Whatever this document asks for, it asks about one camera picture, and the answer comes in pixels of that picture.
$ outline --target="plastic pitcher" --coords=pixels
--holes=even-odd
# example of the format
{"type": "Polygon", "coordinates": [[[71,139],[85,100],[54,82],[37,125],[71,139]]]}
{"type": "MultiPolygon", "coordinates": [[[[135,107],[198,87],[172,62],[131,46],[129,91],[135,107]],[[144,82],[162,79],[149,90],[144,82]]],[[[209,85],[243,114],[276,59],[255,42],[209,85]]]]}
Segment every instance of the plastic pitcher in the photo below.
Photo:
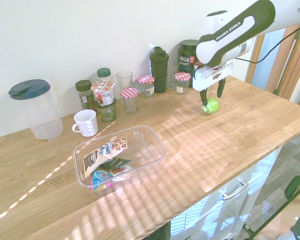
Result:
{"type": "Polygon", "coordinates": [[[18,100],[37,139],[54,139],[64,129],[50,88],[45,80],[34,79],[18,83],[9,91],[10,97],[18,100]]]}

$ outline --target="green apple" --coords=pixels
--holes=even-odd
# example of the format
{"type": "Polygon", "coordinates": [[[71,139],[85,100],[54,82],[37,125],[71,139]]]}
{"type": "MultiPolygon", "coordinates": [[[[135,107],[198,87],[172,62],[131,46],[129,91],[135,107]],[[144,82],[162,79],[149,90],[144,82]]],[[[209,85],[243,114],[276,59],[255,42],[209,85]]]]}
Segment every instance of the green apple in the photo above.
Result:
{"type": "Polygon", "coordinates": [[[207,99],[207,105],[203,106],[202,109],[206,114],[214,114],[218,111],[220,107],[219,101],[214,97],[209,97],[207,99]]]}

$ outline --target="green jar lid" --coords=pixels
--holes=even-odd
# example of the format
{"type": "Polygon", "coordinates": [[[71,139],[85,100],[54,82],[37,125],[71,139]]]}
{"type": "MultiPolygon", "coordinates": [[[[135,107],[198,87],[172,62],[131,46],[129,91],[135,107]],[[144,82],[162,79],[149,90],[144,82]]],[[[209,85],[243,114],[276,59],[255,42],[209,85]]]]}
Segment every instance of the green jar lid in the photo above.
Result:
{"type": "Polygon", "coordinates": [[[75,84],[75,89],[78,92],[85,92],[85,91],[90,90],[91,86],[92,86],[92,84],[91,84],[90,80],[81,80],[75,84]]]}
{"type": "Polygon", "coordinates": [[[109,68],[107,67],[103,67],[103,68],[99,68],[97,71],[96,71],[96,74],[98,75],[98,77],[100,78],[106,78],[106,77],[109,77],[111,75],[111,71],[109,68]]]}
{"type": "Polygon", "coordinates": [[[181,42],[181,47],[184,49],[196,50],[198,42],[199,42],[198,40],[194,40],[194,39],[183,40],[181,42]]]}

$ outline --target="vega sport container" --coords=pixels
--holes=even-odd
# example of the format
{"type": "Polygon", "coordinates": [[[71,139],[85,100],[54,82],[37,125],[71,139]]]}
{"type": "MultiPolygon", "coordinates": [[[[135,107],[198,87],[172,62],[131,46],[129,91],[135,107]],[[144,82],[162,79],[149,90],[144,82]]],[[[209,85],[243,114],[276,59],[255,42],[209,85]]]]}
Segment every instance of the vega sport container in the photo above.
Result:
{"type": "MultiPolygon", "coordinates": [[[[198,40],[184,40],[179,48],[179,69],[181,73],[189,73],[195,69],[195,63],[198,61],[196,55],[198,40]]],[[[189,81],[189,87],[192,88],[192,78],[189,81]]]]}

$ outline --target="plastic container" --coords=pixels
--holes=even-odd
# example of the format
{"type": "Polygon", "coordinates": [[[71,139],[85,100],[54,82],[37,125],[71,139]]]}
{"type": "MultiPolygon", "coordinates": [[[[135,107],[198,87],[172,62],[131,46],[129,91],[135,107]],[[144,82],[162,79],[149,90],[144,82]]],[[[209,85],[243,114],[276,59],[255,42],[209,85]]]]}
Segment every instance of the plastic container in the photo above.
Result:
{"type": "Polygon", "coordinates": [[[166,148],[152,128],[148,126],[134,126],[106,136],[89,140],[78,145],[73,151],[74,171],[77,182],[84,188],[89,188],[93,195],[106,195],[123,186],[148,177],[163,168],[163,159],[166,156],[166,148]],[[112,137],[125,136],[127,150],[121,152],[116,158],[131,160],[127,163],[132,170],[111,177],[102,182],[91,184],[90,177],[84,179],[85,155],[108,143],[112,137]]]}
{"type": "Polygon", "coordinates": [[[169,55],[161,47],[154,47],[150,54],[151,75],[154,76],[154,92],[162,94],[166,91],[169,55]]]}
{"type": "Polygon", "coordinates": [[[37,139],[51,140],[64,130],[50,88],[45,80],[34,79],[23,81],[9,91],[10,97],[18,100],[37,139]]]}
{"type": "MultiPolygon", "coordinates": [[[[198,61],[196,55],[196,48],[198,45],[198,40],[183,40],[179,48],[179,72],[191,73],[195,68],[195,63],[198,61]]],[[[189,87],[192,88],[192,81],[190,79],[189,87]]]]}
{"type": "Polygon", "coordinates": [[[116,102],[117,99],[115,98],[113,103],[111,103],[110,105],[97,106],[97,110],[99,111],[99,116],[102,122],[108,123],[116,119],[116,102]]]}
{"type": "Polygon", "coordinates": [[[138,111],[138,90],[132,87],[125,88],[120,92],[124,111],[127,114],[134,114],[138,111]]]}
{"type": "Polygon", "coordinates": [[[91,86],[91,81],[81,80],[75,84],[75,89],[79,95],[82,109],[91,109],[96,111],[96,99],[94,92],[90,89],[91,86]]]}
{"type": "Polygon", "coordinates": [[[112,82],[111,71],[107,67],[99,68],[96,71],[99,81],[110,81],[112,82]]]}
{"type": "Polygon", "coordinates": [[[114,86],[113,81],[103,80],[92,84],[91,90],[94,93],[95,99],[100,106],[107,106],[114,102],[114,86]]]}
{"type": "Polygon", "coordinates": [[[184,95],[188,92],[189,82],[191,79],[190,73],[178,72],[174,75],[175,77],[175,93],[178,95],[184,95]]]}
{"type": "Polygon", "coordinates": [[[144,98],[152,98],[155,92],[155,77],[150,75],[141,76],[138,78],[141,88],[141,96],[144,98]]]}

